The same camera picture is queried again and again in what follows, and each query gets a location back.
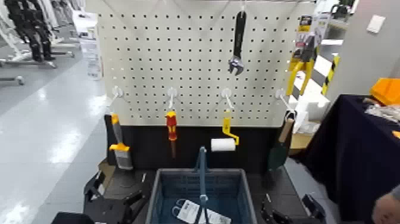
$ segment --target basket handle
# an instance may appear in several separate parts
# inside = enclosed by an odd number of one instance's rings
[[[207,201],[208,201],[208,197],[207,194],[205,192],[205,172],[208,172],[208,168],[207,168],[207,159],[205,157],[205,153],[207,152],[207,150],[205,149],[204,146],[202,146],[200,148],[200,152],[199,152],[199,156],[197,157],[197,162],[196,162],[196,166],[195,166],[195,170],[194,172],[198,172],[198,170],[200,169],[200,212],[197,214],[196,217],[196,222],[195,223],[199,223],[200,220],[200,215],[202,213],[202,211],[204,210],[204,215],[205,215],[205,223],[206,224],[210,224],[210,222],[208,221],[208,214],[207,214]]]

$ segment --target wrench handle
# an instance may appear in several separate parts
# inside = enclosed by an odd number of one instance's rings
[[[239,11],[236,15],[236,27],[235,27],[235,42],[233,44],[233,55],[240,57],[242,52],[242,42],[243,35],[245,34],[245,24],[246,24],[246,12]]]

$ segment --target light switch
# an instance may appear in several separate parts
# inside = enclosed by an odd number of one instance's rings
[[[370,24],[367,27],[369,32],[378,33],[386,17],[373,15]]]

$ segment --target navy tablecloth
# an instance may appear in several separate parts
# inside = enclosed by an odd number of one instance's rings
[[[400,126],[365,114],[365,96],[341,95],[302,162],[325,184],[343,221],[372,223],[374,202],[400,184]]]

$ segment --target yellow pliers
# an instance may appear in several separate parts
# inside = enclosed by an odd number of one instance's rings
[[[305,87],[309,79],[311,78],[311,74],[313,73],[314,68],[314,36],[309,36],[305,41],[305,47],[300,56],[300,61],[292,69],[290,74],[290,78],[287,84],[286,95],[290,96],[293,92],[293,87],[295,85],[296,74],[298,71],[305,70],[305,79],[303,81],[303,85],[301,86],[300,95],[304,94]]]

